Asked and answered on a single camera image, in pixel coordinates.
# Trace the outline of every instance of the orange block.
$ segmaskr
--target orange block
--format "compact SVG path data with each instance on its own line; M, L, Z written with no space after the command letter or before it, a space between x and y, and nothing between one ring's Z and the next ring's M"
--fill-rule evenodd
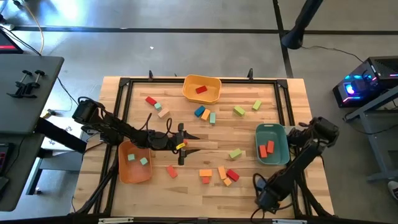
M208 184L210 183L210 177L202 177L201 181L203 182L203 184Z
M205 112L203 112L202 116L200 119L207 121L207 118L209 117L210 114L210 110L209 109L205 109Z
M221 180L224 180L226 178L226 172L225 172L225 167L224 166L219 166L218 167L218 173L220 173Z
M175 171L175 169L173 168L173 166L169 165L168 167L166 167L167 172L169 173L169 175L172 178L175 178L176 176L178 176L177 172Z
M260 158L266 158L267 157L267 149L265 145L260 145L259 146L260 150Z
M268 141L267 152L274 153L274 142L271 140Z
M199 170L200 177L211 177L212 175L213 175L213 172L211 170L205 170L205 169Z
M224 184L226 186L229 186L230 184L232 184L232 181L229 178L227 178L227 179L224 180Z

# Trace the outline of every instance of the black metal frame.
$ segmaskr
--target black metal frame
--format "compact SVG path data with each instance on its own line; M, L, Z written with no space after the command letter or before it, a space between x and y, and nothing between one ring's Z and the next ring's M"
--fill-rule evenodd
M283 89L284 96L285 96L285 102L286 102L286 108L287 108L287 116L289 118L289 124L291 126L295 126L295 121L294 121L294 116L293 116L293 109L292 109L292 104L290 101L290 95L289 95L289 87L287 84L286 79L254 79L253 78L253 70L252 68L250 69L248 73L248 78L220 78L222 83L235 83L235 84L268 84L272 85L274 87L275 91L275 100L276 100L276 105L277 105L277 111L278 111L278 117L279 117L279 123L281 125L285 125L285 119L284 119L284 112L282 108L282 100L280 97L280 88ZM179 77L174 77L174 78L154 78L153 74L151 71L149 71L149 77L148 78L120 78L119 81L119 88L118 88L118 93L116 95L116 103L114 106L114 114L118 116L119 114L119 109L121 106L121 97L123 93L123 89L126 86L127 87L127 95L126 95L126 101L124 104L124 110L123 110L123 115L122 115L122 120L127 121L127 116L129 113L129 107L130 107L130 102L131 102L131 95L132 95L132 88L134 83L183 83L185 77L179 78ZM108 164L109 164L109 159L110 159L110 154L111 154L111 149L112 146L108 145L106 147L105 151L105 156L104 156L104 161L103 161L103 166L101 170L101 178L100 180L104 177L106 172L108 171ZM116 155L115 159L118 158L118 150L116 150ZM305 182L305 176L304 173L300 176L300 178ZM112 176L111 183L110 183L110 188L109 188L109 193L108 193L108 199L106 202L106 207L104 209L104 214L110 215L111 214L111 209L113 205L113 197L114 197L114 190L116 187L116 181L117 181L117 175ZM297 184L295 185L295 188L292 191L292 197L293 197L293 209L294 209L294 215L295 217L299 217L302 215L298 203L298 198L297 198ZM305 214L311 215L312 214L312 209L311 206L307 200L307 198L303 195L303 200L304 200L304 206L305 206ZM98 197L95 206L94 206L94 213L100 213L100 205L102 201L102 193Z

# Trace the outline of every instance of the concrete floor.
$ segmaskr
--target concrete floor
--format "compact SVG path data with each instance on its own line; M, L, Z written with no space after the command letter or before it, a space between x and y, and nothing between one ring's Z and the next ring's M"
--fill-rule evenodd
M293 26L303 2L279 0L285 29ZM31 0L29 5L43 26L277 29L272 0ZM309 29L397 30L397 7L394 0L326 0ZM18 26L35 25L11 2L3 15ZM38 32L15 34L36 49L40 47ZM306 35L304 46L336 47L364 60L397 55L397 41L396 35ZM255 77L286 77L277 34L46 32L44 55L65 58L60 78L75 98L98 99L104 76L147 75L150 69L155 76L244 77L253 68ZM389 195L386 183L365 181L379 171L366 136L342 122L347 111L338 109L331 94L333 86L360 62L322 49L290 50L289 55L294 77L305 80L312 115L324 116L341 129L336 146L324 153L335 213L343 218L398 223L398 203ZM47 106L70 107L58 83ZM63 115L72 115L73 109ZM0 220L68 213L76 181L76 174L45 171L39 182L45 194L22 195L16 210L1 212Z

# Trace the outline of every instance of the wooden tabletop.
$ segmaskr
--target wooden tabletop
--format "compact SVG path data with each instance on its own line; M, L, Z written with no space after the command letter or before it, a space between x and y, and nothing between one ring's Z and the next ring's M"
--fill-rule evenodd
M105 77L99 101L108 111L113 111L120 77ZM295 122L308 123L312 116L308 104L307 93L302 79L287 79L290 99ZM285 120L288 121L281 92ZM145 101L147 96L157 100L170 114L160 119L156 109ZM261 100L258 111L252 111L255 100ZM211 218L249 218L256 209L252 175L255 172L265 178L270 177L284 166L265 166L258 163L254 132L258 124L278 123L275 94L272 85L261 84L223 84L221 96L217 104L205 105L216 112L216 124L212 126L197 118L193 112L201 104L189 102L182 95L181 83L136 83L132 89L132 97L127 122L140 128L153 113L149 121L149 129L166 131L166 120L173 119L172 130L177 130L178 123L183 122L185 129L200 140L190 140L187 150L201 149L185 159L184 166L177 165L177 155L171 152L151 151L153 176L151 180L140 184L124 184L117 181L114 193L112 216L131 217L211 217ZM233 112L239 105L246 110L243 117ZM90 139L88 147L98 143L98 138ZM231 161L228 153L240 148L242 156ZM87 152L76 186L73 204L79 209L93 193L100 179L105 146ZM178 177L172 179L166 167L173 165ZM218 166L233 169L240 175L237 182L226 187L220 179ZM199 169L213 169L210 184L202 184ZM322 161L316 158L305 170L308 188L326 211L333 213L328 185ZM104 208L108 195L108 187L104 191L101 210ZM301 211L301 193L299 201ZM281 206L291 202L287 197ZM278 211L275 215L266 213L267 218L293 218L292 207Z

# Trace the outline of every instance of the black desk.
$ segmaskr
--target black desk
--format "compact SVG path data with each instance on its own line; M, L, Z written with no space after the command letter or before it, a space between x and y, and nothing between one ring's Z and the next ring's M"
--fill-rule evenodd
M51 138L51 135L56 134L56 137L64 138L66 131L57 129L53 124L40 118L62 64L61 57L0 55L0 102L2 104L0 106L0 142L12 142L15 145L9 155L10 162L7 163L6 169L9 169L19 151L17 160L6 174L9 183L0 198L0 211L15 209L44 139L44 135L39 133L50 130L49 133L45 133L47 137ZM40 88L32 91L37 98L12 98L6 94L17 90L15 81L21 80L23 70L34 74L33 77L27 77L24 83L34 82L36 70L45 72L45 77L39 79ZM66 135L67 138L80 141L72 135L67 133Z

